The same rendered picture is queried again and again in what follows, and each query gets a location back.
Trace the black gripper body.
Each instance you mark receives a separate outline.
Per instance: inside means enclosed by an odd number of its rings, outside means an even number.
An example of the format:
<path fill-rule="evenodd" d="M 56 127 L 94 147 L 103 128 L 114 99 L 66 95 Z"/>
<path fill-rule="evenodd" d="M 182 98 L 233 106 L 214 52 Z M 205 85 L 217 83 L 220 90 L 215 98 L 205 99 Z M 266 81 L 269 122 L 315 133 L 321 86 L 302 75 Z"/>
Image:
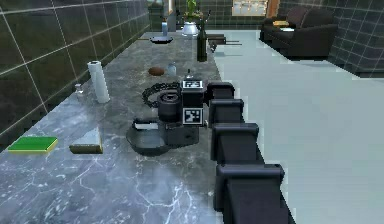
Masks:
<path fill-rule="evenodd" d="M 197 144 L 199 129 L 182 122 L 182 100 L 177 92 L 163 92 L 157 97 L 161 137 L 170 147 Z"/>

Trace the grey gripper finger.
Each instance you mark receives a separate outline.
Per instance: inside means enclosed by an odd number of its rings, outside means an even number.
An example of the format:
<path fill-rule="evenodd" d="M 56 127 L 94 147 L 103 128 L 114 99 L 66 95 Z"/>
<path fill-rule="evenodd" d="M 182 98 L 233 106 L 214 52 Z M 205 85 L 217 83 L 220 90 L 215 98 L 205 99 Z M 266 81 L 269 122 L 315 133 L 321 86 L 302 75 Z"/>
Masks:
<path fill-rule="evenodd" d="M 158 130 L 159 126 L 158 124 L 133 124 L 133 128 L 137 131 L 153 131 L 153 130 Z"/>
<path fill-rule="evenodd" d="M 153 118 L 135 118 L 133 120 L 133 125 L 142 124 L 142 125 L 158 125 L 157 119 Z"/>

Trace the dark grey bowl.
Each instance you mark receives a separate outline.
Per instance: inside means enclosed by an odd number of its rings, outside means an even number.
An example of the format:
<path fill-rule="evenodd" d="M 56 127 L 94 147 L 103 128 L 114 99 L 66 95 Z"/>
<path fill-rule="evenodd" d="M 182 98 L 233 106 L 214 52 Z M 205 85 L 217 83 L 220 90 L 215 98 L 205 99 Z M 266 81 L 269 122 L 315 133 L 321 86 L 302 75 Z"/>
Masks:
<path fill-rule="evenodd" d="M 160 135 L 160 130 L 137 131 L 133 125 L 126 132 L 126 139 L 132 149 L 143 156 L 159 156 L 170 150 Z"/>

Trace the white paper towel roll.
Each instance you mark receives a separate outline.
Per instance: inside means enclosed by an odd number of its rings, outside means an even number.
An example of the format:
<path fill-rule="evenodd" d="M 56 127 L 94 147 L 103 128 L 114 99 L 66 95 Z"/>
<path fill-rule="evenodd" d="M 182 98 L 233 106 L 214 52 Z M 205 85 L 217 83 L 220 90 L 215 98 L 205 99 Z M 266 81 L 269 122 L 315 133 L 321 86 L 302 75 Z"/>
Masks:
<path fill-rule="evenodd" d="M 107 103 L 110 100 L 110 97 L 101 62 L 91 61 L 87 63 L 87 66 L 91 76 L 97 101 L 99 103 Z"/>

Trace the pale grey wedge block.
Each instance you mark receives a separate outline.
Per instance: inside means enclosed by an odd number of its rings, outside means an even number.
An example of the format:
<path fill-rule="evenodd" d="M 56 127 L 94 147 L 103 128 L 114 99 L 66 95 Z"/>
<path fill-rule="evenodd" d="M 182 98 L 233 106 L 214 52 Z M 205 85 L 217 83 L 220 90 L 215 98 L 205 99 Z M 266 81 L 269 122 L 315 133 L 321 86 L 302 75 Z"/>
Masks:
<path fill-rule="evenodd" d="M 73 154 L 102 154 L 102 139 L 99 128 L 96 127 L 69 145 Z"/>

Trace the black frying pan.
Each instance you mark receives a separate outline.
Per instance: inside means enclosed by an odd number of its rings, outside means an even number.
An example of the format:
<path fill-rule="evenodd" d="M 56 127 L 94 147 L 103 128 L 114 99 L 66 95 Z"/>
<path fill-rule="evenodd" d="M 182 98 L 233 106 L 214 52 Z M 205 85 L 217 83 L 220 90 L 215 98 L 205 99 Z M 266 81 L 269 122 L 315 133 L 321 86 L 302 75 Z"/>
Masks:
<path fill-rule="evenodd" d="M 138 38 L 137 40 L 150 41 L 154 44 L 168 44 L 173 41 L 173 38 L 169 36 L 157 36 L 157 37 L 150 37 L 150 38 Z"/>

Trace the dark green bottle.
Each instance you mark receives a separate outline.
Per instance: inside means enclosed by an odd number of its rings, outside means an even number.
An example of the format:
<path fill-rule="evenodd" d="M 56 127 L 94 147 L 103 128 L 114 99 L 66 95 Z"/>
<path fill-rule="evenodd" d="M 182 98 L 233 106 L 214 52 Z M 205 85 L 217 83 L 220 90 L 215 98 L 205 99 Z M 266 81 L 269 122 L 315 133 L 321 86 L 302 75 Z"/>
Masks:
<path fill-rule="evenodd" d="M 201 21 L 200 32 L 197 36 L 197 61 L 198 62 L 205 62 L 207 60 L 206 41 L 207 41 L 207 36 L 205 32 L 205 22 Z"/>

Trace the dark low table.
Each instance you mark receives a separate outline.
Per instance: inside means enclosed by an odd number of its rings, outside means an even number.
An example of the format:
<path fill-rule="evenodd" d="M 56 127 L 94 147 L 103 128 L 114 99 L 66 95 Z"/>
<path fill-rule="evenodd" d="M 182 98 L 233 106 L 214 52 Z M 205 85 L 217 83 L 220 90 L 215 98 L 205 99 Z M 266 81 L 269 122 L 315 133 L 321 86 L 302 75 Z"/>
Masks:
<path fill-rule="evenodd" d="M 240 45 L 239 41 L 229 41 L 224 34 L 208 34 L 207 40 L 212 53 L 216 51 L 218 45 Z"/>

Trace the green house plant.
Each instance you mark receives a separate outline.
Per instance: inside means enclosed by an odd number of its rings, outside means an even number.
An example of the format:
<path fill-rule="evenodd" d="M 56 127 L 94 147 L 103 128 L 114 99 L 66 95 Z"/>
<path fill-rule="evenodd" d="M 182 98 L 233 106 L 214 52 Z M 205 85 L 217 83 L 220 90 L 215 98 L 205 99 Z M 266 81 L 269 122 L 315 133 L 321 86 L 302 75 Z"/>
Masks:
<path fill-rule="evenodd" d="M 186 22 L 196 22 L 202 17 L 200 9 L 197 7 L 196 0 L 186 0 L 187 9 L 183 15 Z"/>

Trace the green sponge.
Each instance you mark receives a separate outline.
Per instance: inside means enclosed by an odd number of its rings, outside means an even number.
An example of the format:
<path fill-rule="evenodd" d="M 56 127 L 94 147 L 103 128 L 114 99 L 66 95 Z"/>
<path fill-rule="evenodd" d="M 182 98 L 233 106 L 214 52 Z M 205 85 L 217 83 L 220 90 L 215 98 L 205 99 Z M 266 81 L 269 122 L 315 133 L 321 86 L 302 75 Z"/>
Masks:
<path fill-rule="evenodd" d="M 57 143 L 56 137 L 25 136 L 17 139 L 7 150 L 10 153 L 48 153 Z"/>

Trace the bright window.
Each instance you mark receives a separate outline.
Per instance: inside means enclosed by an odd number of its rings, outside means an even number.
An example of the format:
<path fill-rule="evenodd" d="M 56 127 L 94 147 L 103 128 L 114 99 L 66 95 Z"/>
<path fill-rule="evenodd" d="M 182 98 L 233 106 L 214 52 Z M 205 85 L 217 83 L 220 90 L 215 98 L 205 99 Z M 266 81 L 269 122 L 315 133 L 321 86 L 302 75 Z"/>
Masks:
<path fill-rule="evenodd" d="M 265 16 L 268 0 L 233 0 L 233 16 Z"/>

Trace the orange room door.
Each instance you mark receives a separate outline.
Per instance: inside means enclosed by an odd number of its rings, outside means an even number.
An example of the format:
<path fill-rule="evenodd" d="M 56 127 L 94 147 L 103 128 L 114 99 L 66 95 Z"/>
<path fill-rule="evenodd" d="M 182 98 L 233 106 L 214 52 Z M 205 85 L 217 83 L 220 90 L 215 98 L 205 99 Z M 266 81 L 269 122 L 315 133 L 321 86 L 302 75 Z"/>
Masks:
<path fill-rule="evenodd" d="M 280 0 L 268 0 L 267 13 L 266 13 L 267 18 L 272 18 L 277 15 L 279 4 L 280 4 Z"/>

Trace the dark brown sofa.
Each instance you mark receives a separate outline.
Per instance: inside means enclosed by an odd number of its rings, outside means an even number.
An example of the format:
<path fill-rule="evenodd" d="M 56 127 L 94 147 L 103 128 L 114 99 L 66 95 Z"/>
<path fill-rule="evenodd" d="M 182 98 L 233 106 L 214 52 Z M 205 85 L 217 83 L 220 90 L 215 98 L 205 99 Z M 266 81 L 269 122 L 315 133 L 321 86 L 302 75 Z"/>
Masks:
<path fill-rule="evenodd" d="M 288 21 L 294 32 L 283 32 L 273 21 Z M 325 60 L 330 52 L 338 25 L 325 9 L 296 6 L 286 16 L 267 18 L 259 40 L 290 60 Z"/>

